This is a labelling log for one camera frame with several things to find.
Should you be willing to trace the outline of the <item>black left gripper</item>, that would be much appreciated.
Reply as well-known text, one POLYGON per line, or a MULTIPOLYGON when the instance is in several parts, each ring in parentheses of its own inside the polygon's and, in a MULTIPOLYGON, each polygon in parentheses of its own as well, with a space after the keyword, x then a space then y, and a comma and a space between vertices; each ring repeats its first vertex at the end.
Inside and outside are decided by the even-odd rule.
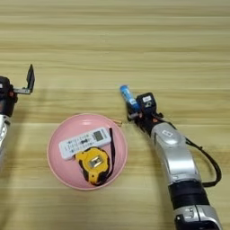
POLYGON ((30 65, 27 74, 27 88, 13 89, 9 88, 6 91, 0 90, 0 114, 7 117, 13 115, 14 105, 18 101, 19 94, 31 94, 31 90, 34 87, 35 74, 33 70, 33 65, 30 65))

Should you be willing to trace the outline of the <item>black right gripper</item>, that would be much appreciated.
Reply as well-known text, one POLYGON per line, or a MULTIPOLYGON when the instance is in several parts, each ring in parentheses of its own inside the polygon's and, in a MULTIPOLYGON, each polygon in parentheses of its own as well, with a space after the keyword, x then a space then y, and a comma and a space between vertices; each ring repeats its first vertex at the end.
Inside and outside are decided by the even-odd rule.
POLYGON ((164 122, 164 115, 162 113, 152 113, 145 115, 144 113, 129 113, 127 115, 128 121, 134 120, 135 124, 148 136, 151 136, 154 126, 164 122))

